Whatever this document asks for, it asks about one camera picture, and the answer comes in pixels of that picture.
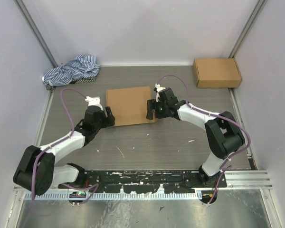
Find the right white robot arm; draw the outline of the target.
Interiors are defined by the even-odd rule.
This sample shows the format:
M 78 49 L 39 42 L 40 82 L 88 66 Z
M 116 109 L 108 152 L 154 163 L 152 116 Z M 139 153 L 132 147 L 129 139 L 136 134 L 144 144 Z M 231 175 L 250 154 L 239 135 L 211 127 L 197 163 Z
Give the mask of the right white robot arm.
M 212 113 L 185 100 L 179 101 L 169 87 L 156 84 L 154 91 L 156 98 L 147 101 L 148 120 L 171 117 L 205 130 L 210 154 L 199 167 L 198 179 L 202 186 L 211 187 L 223 163 L 245 143 L 240 125 L 228 111 Z

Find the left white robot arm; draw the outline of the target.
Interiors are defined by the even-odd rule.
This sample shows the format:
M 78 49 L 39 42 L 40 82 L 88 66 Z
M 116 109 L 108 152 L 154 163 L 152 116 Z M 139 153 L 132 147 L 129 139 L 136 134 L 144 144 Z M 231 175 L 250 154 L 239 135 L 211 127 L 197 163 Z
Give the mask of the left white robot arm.
M 41 196 L 53 186 L 68 184 L 83 188 L 87 177 L 84 168 L 74 163 L 57 167 L 56 163 L 71 152 L 88 145 L 100 129 L 114 126 L 115 117 L 111 108 L 102 110 L 89 106 L 84 118 L 66 136 L 51 144 L 27 147 L 13 176 L 13 182 L 34 195 Z

